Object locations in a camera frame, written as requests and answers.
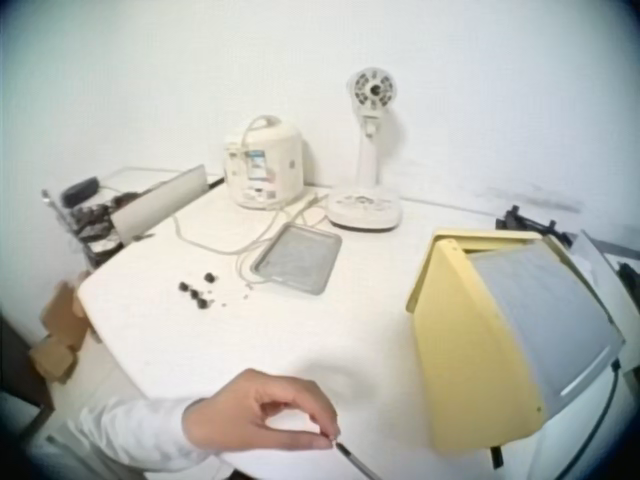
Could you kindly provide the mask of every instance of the white table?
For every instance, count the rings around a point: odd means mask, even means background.
[[[492,229],[493,219],[412,202],[403,208],[401,226],[390,233],[321,225],[339,233],[343,245],[318,297],[275,284],[249,290],[235,273],[234,257],[180,241],[171,220],[101,267],[79,295],[107,347],[149,397],[211,395],[248,367],[302,376],[318,382],[335,403],[342,441],[385,479],[524,478],[535,437],[507,446],[505,467],[498,472],[487,451],[442,458],[429,450],[424,387],[404,309],[434,229]],[[310,211],[308,217],[313,222],[320,214]],[[178,213],[185,236],[224,250],[255,238],[272,215],[237,207],[224,186]],[[219,281],[204,282],[206,272]],[[180,281],[210,290],[215,303],[197,309],[178,291]],[[599,383],[585,392],[591,400],[583,401],[581,415],[595,418],[601,408],[608,380]],[[277,417],[274,425],[313,428],[295,413]],[[566,430],[566,424],[559,429]],[[567,456],[583,438],[565,438]],[[223,457],[263,479],[363,478],[336,451],[264,450]],[[557,470],[563,459],[558,461]]]

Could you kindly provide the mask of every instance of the gray tray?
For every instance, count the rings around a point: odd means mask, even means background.
[[[251,265],[259,277],[296,290],[324,292],[342,246],[340,236],[285,223]]]

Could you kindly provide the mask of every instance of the cardboard box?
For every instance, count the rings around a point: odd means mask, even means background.
[[[71,285],[67,282],[57,285],[40,318],[52,337],[74,352],[80,350],[89,329],[89,320],[84,309],[78,308],[75,289]]]
[[[48,336],[29,351],[34,367],[45,379],[65,383],[77,364],[75,352],[55,337]]]

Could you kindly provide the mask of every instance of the yellow object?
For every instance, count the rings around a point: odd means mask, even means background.
[[[524,354],[467,258],[541,238],[456,230],[432,239],[407,311],[422,362],[432,446],[441,453],[503,445],[533,434],[547,420]],[[562,251],[547,245],[556,255]]]

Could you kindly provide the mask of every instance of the hand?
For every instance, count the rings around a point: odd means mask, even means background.
[[[285,408],[309,414],[320,433],[268,427],[267,418]],[[315,382],[251,369],[240,373],[213,397],[187,408],[183,428],[196,447],[226,452],[329,449],[340,434],[336,410]]]

